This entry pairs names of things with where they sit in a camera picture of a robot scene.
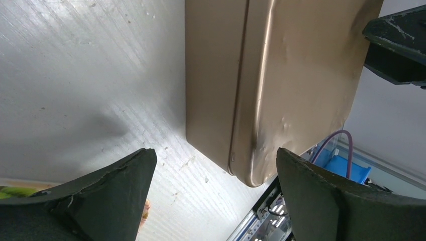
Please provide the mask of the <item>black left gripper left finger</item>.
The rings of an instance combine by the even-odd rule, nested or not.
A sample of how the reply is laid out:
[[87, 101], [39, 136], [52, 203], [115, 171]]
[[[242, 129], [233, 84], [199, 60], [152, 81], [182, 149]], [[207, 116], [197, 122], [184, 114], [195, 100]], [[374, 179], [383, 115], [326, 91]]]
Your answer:
[[1, 240], [135, 240], [157, 164], [139, 149], [92, 173], [1, 200]]

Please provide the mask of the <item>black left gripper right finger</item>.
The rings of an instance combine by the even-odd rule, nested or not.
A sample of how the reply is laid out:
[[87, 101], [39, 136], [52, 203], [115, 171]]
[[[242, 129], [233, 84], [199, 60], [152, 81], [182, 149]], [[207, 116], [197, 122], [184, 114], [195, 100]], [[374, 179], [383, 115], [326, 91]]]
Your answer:
[[280, 148], [276, 166], [296, 240], [425, 240], [425, 200], [334, 174]]

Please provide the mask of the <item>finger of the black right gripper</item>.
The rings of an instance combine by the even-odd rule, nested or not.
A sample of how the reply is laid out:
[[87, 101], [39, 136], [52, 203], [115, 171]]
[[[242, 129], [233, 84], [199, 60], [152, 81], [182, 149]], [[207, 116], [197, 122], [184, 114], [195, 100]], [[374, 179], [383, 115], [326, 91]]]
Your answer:
[[394, 85], [425, 89], [425, 6], [371, 20], [364, 66]]

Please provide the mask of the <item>gold box lid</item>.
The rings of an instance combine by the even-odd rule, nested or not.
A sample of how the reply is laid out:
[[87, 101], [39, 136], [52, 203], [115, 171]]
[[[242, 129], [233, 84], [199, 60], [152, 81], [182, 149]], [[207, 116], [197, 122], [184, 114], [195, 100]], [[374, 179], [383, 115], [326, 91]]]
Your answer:
[[276, 152], [301, 155], [342, 128], [382, 1], [249, 1], [230, 172], [250, 187], [276, 175]]

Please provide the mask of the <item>gold chocolate box with dividers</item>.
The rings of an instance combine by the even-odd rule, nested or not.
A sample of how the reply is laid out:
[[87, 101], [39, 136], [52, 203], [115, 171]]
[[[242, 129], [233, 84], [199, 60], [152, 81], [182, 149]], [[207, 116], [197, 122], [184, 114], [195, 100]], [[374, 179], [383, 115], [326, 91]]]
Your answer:
[[185, 2], [186, 139], [229, 170], [247, 1]]

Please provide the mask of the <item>floral rectangular tray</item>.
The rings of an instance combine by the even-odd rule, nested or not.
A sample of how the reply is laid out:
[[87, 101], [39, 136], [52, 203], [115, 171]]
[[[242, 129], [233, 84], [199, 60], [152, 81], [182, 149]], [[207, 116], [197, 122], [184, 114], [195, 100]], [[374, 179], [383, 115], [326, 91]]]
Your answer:
[[77, 238], [133, 239], [147, 219], [143, 201], [149, 180], [132, 183], [117, 171], [91, 173], [56, 186], [12, 182], [1, 186], [1, 219], [24, 217], [59, 221]]

